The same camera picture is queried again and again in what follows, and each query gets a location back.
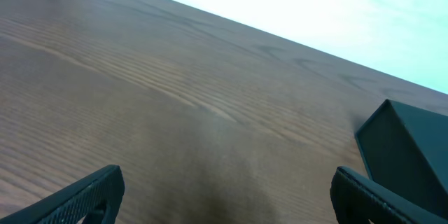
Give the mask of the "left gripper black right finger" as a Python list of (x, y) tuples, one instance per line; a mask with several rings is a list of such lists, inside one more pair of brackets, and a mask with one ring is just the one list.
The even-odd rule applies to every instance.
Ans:
[(447, 223), (345, 166), (336, 169), (330, 199), (338, 223)]

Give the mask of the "black gift box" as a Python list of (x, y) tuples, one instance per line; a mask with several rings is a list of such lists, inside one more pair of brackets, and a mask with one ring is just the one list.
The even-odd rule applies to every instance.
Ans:
[(390, 99), (355, 133), (368, 176), (447, 217), (447, 116)]

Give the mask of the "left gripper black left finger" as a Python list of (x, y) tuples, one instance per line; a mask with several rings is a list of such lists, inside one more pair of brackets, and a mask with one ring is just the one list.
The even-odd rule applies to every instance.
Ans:
[(114, 224), (125, 183), (118, 165), (110, 164), (1, 219), (3, 224), (98, 223)]

